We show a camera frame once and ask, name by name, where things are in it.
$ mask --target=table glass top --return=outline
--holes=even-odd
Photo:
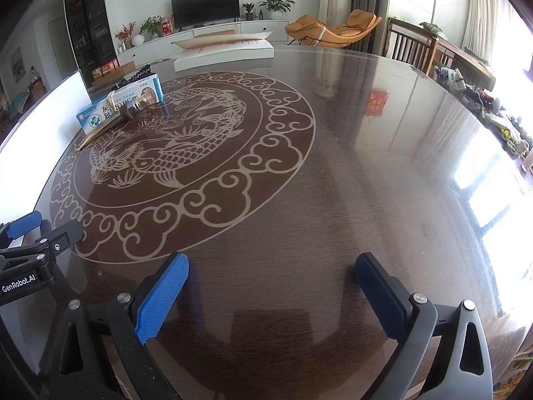
[[[455,98],[344,50],[153,71],[164,104],[78,152],[80,133],[37,203],[85,228],[17,304],[42,374],[71,299],[134,290],[182,250],[189,279],[147,344],[184,399],[359,398],[396,346],[353,279],[365,251],[432,302],[474,301],[501,375],[533,316],[531,185]]]

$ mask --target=screw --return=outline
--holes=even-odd
[[[470,299],[463,301],[463,305],[467,310],[472,311],[475,309],[475,304]]]
[[[123,292],[120,295],[117,296],[117,301],[121,304],[125,304],[130,301],[132,296],[128,292]]]
[[[423,293],[415,293],[412,298],[419,304],[425,304],[427,302],[427,296]]]
[[[68,308],[70,308],[71,310],[75,310],[75,309],[79,308],[79,299],[72,299],[68,303]]]

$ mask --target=tv stand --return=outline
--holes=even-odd
[[[238,21],[226,22],[215,25],[208,25],[204,27],[191,28],[190,30],[179,29],[174,34],[163,36],[161,38],[152,39],[142,45],[137,45],[133,48],[121,52],[117,58],[120,65],[125,65],[133,61],[136,67],[144,66],[148,63],[163,60],[178,55],[183,51],[180,47],[174,45],[172,42],[185,39],[193,39],[195,37],[209,34],[217,34],[217,32],[228,32],[233,30],[235,33],[262,33],[271,31],[272,34],[268,37],[268,41],[273,45],[287,44],[288,36],[285,32],[285,27],[289,24],[286,19],[264,19],[258,21]]]

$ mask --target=green plant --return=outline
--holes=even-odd
[[[252,10],[254,10],[254,3],[244,3],[243,7],[246,9],[248,13],[252,13]]]
[[[159,27],[163,18],[158,16],[149,16],[148,19],[141,25],[141,33],[146,32],[150,35],[159,34]]]
[[[267,7],[267,10],[281,10],[282,12],[290,12],[290,6],[296,4],[293,0],[262,0],[259,5]]]

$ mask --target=cardboard box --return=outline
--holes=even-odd
[[[118,66],[113,72],[108,73],[107,75],[104,75],[103,77],[100,77],[93,81],[93,88],[99,88],[104,86],[105,84],[111,84],[112,82],[118,82],[123,77],[125,77],[127,74],[135,72],[135,63],[130,62],[125,64],[124,66]]]
[[[107,96],[101,97],[100,99],[94,101],[91,105],[86,106],[76,115],[79,124],[82,126],[83,132],[90,134],[106,119],[109,119],[115,113],[118,113],[118,108],[120,105],[130,101],[134,97],[139,97],[146,92],[146,90],[148,90],[148,93],[151,93],[155,96],[155,102],[160,102],[163,100],[161,83],[159,82],[159,77],[157,74],[155,74],[151,75],[150,77],[142,78],[139,81],[135,81],[115,91],[113,96],[116,106],[115,110],[109,109],[106,101]]]

